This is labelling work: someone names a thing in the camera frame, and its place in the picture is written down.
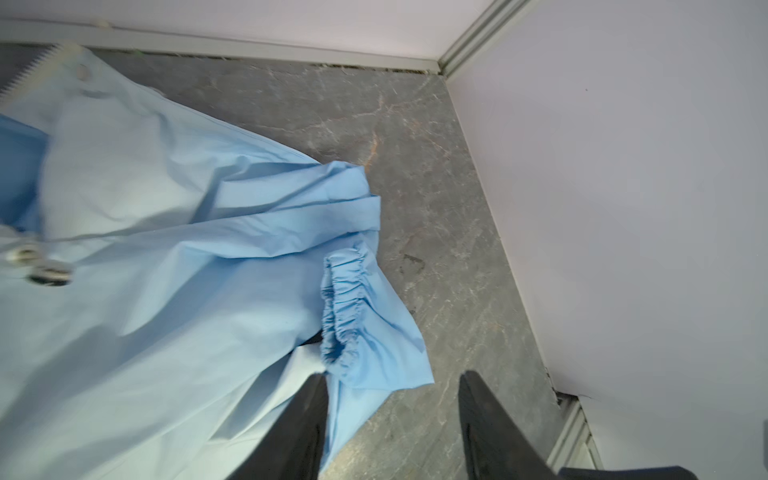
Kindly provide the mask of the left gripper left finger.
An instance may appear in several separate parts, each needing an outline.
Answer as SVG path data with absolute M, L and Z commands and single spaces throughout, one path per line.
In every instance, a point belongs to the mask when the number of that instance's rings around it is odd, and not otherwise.
M 324 454 L 328 415 L 325 376 L 312 374 L 230 480 L 314 480 Z

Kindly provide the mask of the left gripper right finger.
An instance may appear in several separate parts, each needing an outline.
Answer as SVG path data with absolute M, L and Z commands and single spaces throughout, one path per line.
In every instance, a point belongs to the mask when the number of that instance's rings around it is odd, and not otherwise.
M 458 405 L 470 479 L 555 479 L 479 373 L 460 376 Z

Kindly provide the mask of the light blue jacket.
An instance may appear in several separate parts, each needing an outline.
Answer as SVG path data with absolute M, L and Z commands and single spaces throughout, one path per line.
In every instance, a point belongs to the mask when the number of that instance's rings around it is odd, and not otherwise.
M 327 465 L 429 385 L 362 167 L 175 103 L 76 45 L 1 96 L 1 475 L 224 479 L 305 380 Z

